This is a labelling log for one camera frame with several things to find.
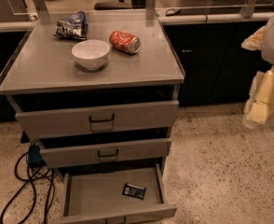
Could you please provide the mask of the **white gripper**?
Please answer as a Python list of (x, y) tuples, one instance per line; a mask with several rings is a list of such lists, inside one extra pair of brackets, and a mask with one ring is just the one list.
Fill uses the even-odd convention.
[[(247, 50), (260, 50), (263, 43), (265, 26), (246, 38), (241, 47)], [(267, 71), (257, 72), (249, 91), (249, 99), (243, 109), (242, 124), (254, 129), (264, 125), (274, 109), (274, 66)]]

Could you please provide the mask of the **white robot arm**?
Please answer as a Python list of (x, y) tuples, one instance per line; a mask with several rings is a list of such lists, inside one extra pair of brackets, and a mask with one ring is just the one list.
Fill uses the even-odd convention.
[(241, 46), (260, 50), (262, 59), (272, 64), (268, 71), (257, 72), (252, 81), (242, 120), (245, 127), (252, 129), (265, 124), (274, 112), (274, 15)]

